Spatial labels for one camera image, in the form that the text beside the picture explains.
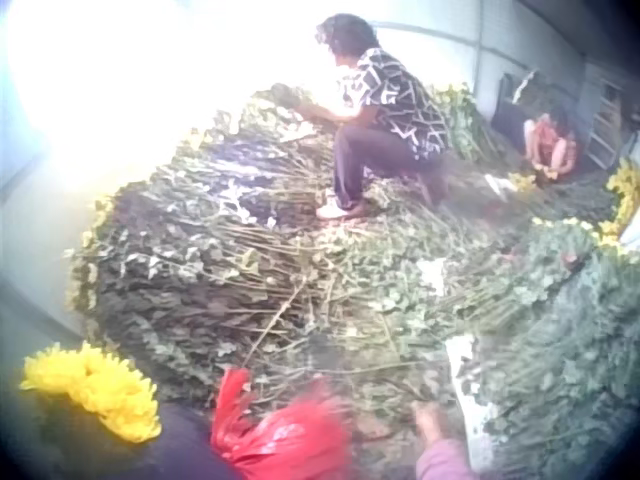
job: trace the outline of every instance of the yellow chrysanthemum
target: yellow chrysanthemum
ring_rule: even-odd
[[[618,226],[613,222],[600,222],[599,227],[603,235],[618,235]]]
[[[156,391],[151,380],[112,354],[87,343],[80,350],[55,345],[25,360],[23,389],[67,394],[71,400],[99,416],[116,435],[134,443],[161,432]]]
[[[640,206],[640,170],[626,159],[622,159],[618,171],[609,178],[607,189],[620,195],[620,204],[614,220],[605,222],[605,234],[617,237],[627,227]]]
[[[518,192],[529,192],[536,188],[536,176],[525,176],[520,173],[510,173],[509,181]]]
[[[25,359],[24,371],[20,388],[45,393],[67,393],[86,376],[79,352],[60,350],[58,344]]]

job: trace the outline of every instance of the person's arm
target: person's arm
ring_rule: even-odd
[[[558,150],[558,156],[563,154],[562,163],[558,168],[556,168],[556,171],[559,175],[566,175],[567,173],[571,172],[571,170],[573,170],[573,168],[576,166],[576,160],[578,159],[578,145],[576,144],[575,140],[568,138],[564,143],[564,154],[561,150]]]
[[[478,480],[467,463],[464,447],[457,440],[442,439],[434,443],[418,460],[418,480]]]
[[[354,123],[366,127],[370,125],[378,114],[377,105],[365,105],[362,107],[342,109],[328,109],[320,105],[303,104],[296,110],[303,117],[318,117],[335,123]]]
[[[537,129],[533,131],[531,150],[531,163],[533,163],[533,166],[535,167],[536,165],[542,165],[542,158],[540,158],[540,133]]]
[[[361,59],[349,82],[345,93],[353,107],[325,108],[318,105],[301,105],[297,110],[302,116],[315,116],[335,123],[352,123],[369,126],[384,105],[395,102],[397,92],[387,88],[387,74],[384,60],[377,56]]]

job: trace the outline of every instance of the plastic bag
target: plastic bag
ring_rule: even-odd
[[[244,418],[251,395],[245,369],[228,370],[220,385],[211,446],[248,480],[347,478],[349,434],[318,384],[257,425]]]

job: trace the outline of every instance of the black and white shirt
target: black and white shirt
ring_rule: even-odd
[[[420,81],[381,48],[370,48],[341,82],[343,99],[353,107],[380,107],[374,121],[412,146],[416,160],[447,148],[442,115]]]

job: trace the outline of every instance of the pile of flowers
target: pile of flowers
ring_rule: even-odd
[[[521,173],[510,173],[509,181],[518,192],[530,192],[536,188],[535,175],[522,175]]]
[[[80,350],[61,350],[56,344],[34,358],[27,357],[24,370],[20,388],[68,395],[126,441],[145,442],[162,430],[153,399],[156,386],[131,368],[128,360],[87,343]]]
[[[618,242],[618,237],[617,236],[611,236],[611,235],[606,235],[604,233],[600,233],[589,222],[581,221],[581,220],[579,220],[577,218],[565,218],[564,220],[562,220],[562,222],[552,222],[550,220],[542,220],[541,218],[537,218],[536,217],[536,218],[533,218],[532,221],[533,221],[534,225],[548,227],[548,228],[553,228],[554,226],[556,226],[558,224],[579,226],[583,230],[585,230],[585,231],[587,231],[587,232],[589,232],[591,234],[591,236],[595,240],[596,245],[598,247],[601,247],[601,248],[602,247],[611,247],[611,248],[615,249],[615,251],[618,254],[618,256],[628,255],[630,253],[628,249],[626,249],[622,245],[620,245],[620,242]]]
[[[622,159],[616,174],[609,178],[607,189],[620,195],[620,204],[614,220],[600,223],[600,229],[603,235],[617,239],[640,206],[640,169]]]

